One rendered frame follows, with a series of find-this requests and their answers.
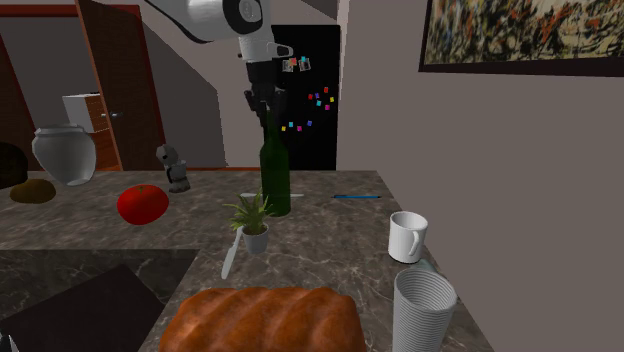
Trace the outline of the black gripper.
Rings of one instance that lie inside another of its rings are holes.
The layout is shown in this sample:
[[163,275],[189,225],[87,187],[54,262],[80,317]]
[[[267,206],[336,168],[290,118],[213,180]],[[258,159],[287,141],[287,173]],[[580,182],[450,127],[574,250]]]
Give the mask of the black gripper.
[[281,89],[277,82],[276,64],[273,61],[246,63],[247,75],[251,84],[244,96],[252,112],[256,111],[256,103],[271,103],[273,116],[278,119],[287,108],[288,93]]

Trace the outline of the dark green glass bottle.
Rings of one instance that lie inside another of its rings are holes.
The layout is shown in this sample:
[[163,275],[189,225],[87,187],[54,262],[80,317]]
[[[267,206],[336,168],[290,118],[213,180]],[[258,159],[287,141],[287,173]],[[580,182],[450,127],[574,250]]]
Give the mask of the dark green glass bottle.
[[291,210],[289,153],[280,139],[278,124],[270,108],[266,109],[264,143],[260,150],[262,196],[265,211],[273,217]]

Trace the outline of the black fridge with magnets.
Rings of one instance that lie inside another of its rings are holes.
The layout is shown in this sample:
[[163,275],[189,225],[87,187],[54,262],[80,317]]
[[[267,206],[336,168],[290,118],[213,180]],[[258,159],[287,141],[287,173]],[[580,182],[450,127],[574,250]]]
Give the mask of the black fridge with magnets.
[[293,55],[274,61],[278,87],[287,93],[280,137],[292,170],[334,170],[341,29],[338,25],[274,25],[274,39]]

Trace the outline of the small potted green plant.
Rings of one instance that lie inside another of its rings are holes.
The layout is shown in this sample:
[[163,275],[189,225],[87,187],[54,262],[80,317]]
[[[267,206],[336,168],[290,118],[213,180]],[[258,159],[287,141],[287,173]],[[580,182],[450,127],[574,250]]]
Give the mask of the small potted green plant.
[[273,205],[262,194],[251,198],[238,194],[237,198],[237,204],[226,204],[226,207],[235,209],[229,219],[230,226],[242,235],[249,254],[261,254],[268,246],[269,226],[266,219],[274,213]]

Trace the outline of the brown wooden door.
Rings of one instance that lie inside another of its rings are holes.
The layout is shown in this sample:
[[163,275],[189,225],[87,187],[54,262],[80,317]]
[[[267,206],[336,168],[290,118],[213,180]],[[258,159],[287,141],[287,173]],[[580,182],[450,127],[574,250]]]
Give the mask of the brown wooden door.
[[75,0],[120,168],[160,170],[166,142],[140,8]]

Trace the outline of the red tomato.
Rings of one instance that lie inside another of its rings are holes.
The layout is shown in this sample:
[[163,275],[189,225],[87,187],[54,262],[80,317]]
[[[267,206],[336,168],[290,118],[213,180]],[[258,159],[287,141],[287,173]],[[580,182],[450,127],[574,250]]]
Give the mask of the red tomato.
[[132,225],[146,225],[168,209],[168,195],[159,187],[139,184],[126,189],[117,200],[119,215]]

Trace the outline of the white and brown cabinet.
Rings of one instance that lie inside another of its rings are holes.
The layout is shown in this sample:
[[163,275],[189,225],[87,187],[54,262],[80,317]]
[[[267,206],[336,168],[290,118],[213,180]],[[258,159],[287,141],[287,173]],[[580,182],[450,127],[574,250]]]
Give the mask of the white and brown cabinet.
[[119,160],[100,94],[63,96],[62,101],[69,121],[81,126],[94,140],[97,155],[96,168],[118,170]]

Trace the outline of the white mug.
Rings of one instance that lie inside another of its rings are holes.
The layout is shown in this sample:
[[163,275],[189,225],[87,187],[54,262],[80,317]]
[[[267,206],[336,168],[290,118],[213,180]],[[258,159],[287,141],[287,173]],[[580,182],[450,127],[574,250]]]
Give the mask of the white mug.
[[428,221],[409,211],[397,211],[390,216],[388,254],[396,261],[415,264],[421,259]]

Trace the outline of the grey round vase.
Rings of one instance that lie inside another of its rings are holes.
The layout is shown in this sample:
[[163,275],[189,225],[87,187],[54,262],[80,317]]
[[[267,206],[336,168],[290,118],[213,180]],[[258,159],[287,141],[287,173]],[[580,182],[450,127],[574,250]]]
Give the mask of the grey round vase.
[[80,125],[68,123],[37,128],[31,145],[40,166],[65,186],[86,184],[94,175],[96,145]]

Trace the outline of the brown bread loaf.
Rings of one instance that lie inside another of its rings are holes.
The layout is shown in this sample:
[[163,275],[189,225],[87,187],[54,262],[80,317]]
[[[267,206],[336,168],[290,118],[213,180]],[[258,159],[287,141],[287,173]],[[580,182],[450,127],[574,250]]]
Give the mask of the brown bread loaf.
[[329,287],[212,288],[184,300],[158,352],[367,352],[354,300]]

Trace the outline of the brown oval potato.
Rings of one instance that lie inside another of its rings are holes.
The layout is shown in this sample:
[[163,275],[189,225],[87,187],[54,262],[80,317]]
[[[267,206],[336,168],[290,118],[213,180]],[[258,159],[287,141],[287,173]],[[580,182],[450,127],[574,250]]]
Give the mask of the brown oval potato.
[[43,204],[56,196],[54,185],[45,179],[28,179],[15,185],[10,191],[10,198],[18,203]]

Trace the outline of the white ribbed cup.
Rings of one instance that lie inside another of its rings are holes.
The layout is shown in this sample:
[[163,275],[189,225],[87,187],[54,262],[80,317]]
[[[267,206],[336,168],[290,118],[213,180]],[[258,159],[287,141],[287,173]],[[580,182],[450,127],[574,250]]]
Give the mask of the white ribbed cup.
[[392,352],[440,352],[458,295],[440,274],[408,268],[394,280]]

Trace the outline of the black round object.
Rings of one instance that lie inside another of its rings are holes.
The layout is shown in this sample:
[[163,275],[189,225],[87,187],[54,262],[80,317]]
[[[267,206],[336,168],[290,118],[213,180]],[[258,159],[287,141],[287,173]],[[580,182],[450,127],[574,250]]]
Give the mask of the black round object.
[[0,189],[11,188],[28,180],[28,159],[17,146],[0,142]]

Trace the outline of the framed abstract wall picture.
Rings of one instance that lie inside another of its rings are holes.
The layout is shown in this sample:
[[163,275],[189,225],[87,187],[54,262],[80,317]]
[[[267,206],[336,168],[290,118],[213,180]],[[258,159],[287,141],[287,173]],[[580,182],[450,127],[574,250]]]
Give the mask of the framed abstract wall picture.
[[428,0],[419,70],[624,77],[624,0]]

